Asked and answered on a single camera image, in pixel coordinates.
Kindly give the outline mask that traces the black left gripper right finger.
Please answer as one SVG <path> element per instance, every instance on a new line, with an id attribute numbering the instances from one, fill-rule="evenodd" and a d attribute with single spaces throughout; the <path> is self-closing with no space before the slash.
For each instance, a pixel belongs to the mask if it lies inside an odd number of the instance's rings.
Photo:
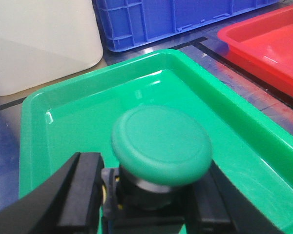
<path id="1" fill-rule="evenodd" d="M 280 234 L 212 163 L 208 172 L 187 186 L 185 226 L 188 234 Z"/>

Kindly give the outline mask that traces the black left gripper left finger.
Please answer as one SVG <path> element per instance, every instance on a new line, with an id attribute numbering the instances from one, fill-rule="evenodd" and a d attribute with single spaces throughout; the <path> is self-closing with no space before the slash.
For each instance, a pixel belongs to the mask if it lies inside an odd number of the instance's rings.
<path id="1" fill-rule="evenodd" d="M 102 203 L 100 153 L 75 153 L 35 190 L 0 211 L 0 234 L 95 234 Z"/>

